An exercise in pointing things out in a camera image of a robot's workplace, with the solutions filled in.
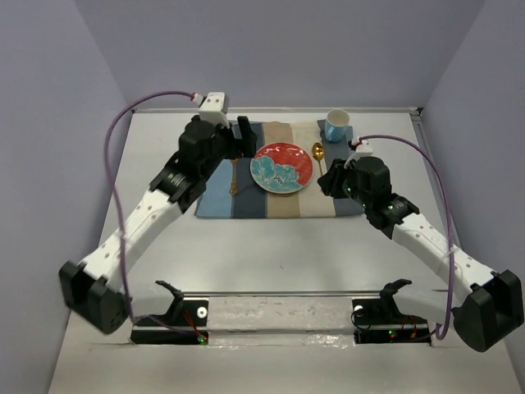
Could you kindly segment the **gold spoon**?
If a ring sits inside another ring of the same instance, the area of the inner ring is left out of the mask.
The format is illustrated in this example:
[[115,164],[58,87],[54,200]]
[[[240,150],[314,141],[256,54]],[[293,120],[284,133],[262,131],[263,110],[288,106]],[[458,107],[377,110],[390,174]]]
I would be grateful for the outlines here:
[[315,142],[311,149],[311,155],[313,159],[317,162],[319,168],[319,176],[323,176],[323,159],[324,159],[324,148],[320,141]]

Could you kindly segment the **red and teal plate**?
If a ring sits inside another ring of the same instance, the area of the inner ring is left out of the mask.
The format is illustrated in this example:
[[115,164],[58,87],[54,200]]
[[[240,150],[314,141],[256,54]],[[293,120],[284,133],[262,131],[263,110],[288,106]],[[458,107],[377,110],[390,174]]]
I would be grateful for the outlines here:
[[249,164],[254,182],[279,195],[301,191],[312,179],[313,160],[299,146],[286,142],[264,145]]

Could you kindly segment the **light blue mug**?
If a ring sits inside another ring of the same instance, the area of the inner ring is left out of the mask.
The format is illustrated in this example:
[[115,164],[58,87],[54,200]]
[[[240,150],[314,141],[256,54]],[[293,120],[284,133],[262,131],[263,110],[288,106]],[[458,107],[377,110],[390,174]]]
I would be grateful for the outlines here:
[[349,114],[340,108],[330,110],[322,123],[322,139],[329,143],[338,143],[343,140],[349,129]]

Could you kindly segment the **gold fork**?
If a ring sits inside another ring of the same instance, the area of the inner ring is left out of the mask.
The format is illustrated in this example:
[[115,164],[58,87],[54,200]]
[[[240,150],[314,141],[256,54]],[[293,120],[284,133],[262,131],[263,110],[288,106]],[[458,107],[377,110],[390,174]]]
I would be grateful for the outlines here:
[[230,194],[232,196],[235,196],[237,194],[237,163],[239,159],[231,159],[231,167],[232,167],[232,173],[231,173],[231,187],[230,187]]

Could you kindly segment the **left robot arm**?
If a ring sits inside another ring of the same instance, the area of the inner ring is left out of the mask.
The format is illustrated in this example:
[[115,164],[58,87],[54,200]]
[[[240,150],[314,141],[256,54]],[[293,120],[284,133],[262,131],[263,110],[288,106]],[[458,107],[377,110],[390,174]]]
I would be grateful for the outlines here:
[[178,150],[152,179],[129,217],[119,213],[119,227],[96,250],[60,268],[66,306],[106,335],[134,319],[127,282],[130,268],[203,194],[223,161],[256,154],[257,139],[247,117],[216,126],[199,115],[192,117]]

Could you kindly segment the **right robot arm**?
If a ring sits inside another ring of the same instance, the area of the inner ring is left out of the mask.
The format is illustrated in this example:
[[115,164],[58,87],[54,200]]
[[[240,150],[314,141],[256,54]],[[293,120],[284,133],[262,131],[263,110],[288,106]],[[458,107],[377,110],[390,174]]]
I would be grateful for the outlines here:
[[390,170],[379,158],[333,161],[317,182],[324,195],[360,203],[368,222],[414,254],[447,286],[447,294],[417,292],[410,280],[384,286],[379,315],[395,322],[413,315],[435,324],[442,338],[453,328],[471,349],[485,352],[524,323],[522,284],[509,270],[479,263],[437,231],[417,206],[393,192]]

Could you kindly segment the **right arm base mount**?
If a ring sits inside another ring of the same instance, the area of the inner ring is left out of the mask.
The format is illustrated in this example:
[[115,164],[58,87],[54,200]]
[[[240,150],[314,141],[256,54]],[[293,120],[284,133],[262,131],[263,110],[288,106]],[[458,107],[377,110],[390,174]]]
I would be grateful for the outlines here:
[[395,314],[379,298],[352,300],[350,321],[356,345],[431,344],[432,329],[427,320]]

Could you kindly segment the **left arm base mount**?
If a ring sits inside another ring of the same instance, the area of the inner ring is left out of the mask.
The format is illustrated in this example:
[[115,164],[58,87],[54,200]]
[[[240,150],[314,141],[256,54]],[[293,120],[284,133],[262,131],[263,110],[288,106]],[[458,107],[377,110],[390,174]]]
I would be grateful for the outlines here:
[[185,298],[182,307],[171,307],[162,316],[142,318],[130,332],[135,345],[206,346],[209,299]]

